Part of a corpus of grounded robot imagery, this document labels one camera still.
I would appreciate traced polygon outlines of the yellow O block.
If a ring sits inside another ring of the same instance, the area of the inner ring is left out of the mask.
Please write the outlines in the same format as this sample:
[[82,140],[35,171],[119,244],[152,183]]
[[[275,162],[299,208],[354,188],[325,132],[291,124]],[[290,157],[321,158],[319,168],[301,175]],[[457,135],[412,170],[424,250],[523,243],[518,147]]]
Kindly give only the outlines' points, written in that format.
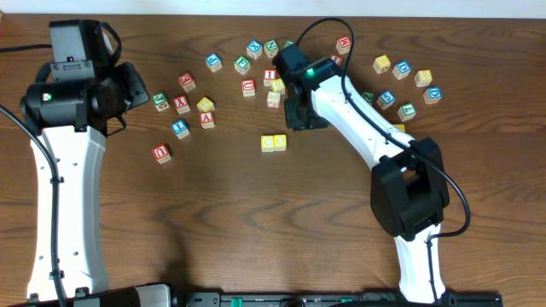
[[285,151],[287,149],[288,139],[285,134],[274,135],[274,150]]

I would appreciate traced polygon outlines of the yellow C block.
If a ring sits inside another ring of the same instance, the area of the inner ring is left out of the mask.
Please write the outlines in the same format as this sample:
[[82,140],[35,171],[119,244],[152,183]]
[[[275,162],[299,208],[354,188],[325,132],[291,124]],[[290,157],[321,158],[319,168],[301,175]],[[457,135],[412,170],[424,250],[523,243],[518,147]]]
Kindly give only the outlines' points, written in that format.
[[275,151],[275,142],[272,135],[261,136],[261,151],[262,152],[274,152]]

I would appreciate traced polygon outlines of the green R block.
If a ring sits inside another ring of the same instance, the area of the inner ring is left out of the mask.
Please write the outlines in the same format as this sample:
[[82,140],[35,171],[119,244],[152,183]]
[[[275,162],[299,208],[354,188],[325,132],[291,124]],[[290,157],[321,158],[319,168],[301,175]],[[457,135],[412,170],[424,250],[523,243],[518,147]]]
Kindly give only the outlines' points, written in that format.
[[279,108],[281,103],[281,94],[274,91],[269,91],[267,98],[266,98],[266,104],[268,108]]

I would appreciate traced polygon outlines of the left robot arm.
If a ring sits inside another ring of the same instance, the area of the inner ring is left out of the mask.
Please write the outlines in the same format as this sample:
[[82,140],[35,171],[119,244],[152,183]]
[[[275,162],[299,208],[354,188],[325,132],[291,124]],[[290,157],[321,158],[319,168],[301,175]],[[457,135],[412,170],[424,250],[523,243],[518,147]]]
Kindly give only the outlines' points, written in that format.
[[118,35],[106,22],[49,24],[54,60],[22,97],[38,174],[37,246],[26,295],[30,302],[109,289],[100,239],[99,184],[109,135],[149,94],[136,68],[120,63]]

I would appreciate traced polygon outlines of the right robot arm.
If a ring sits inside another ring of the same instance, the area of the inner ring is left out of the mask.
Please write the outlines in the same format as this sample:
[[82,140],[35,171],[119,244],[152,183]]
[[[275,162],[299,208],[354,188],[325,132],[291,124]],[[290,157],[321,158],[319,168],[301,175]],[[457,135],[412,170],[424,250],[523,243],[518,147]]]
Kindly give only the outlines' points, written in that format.
[[413,303],[440,298],[445,287],[436,244],[450,199],[438,144],[430,138],[416,141],[391,125],[329,58],[310,62],[292,44],[272,63],[289,89],[284,102],[287,127],[313,130],[332,125],[371,170],[370,205],[395,240],[400,292]]

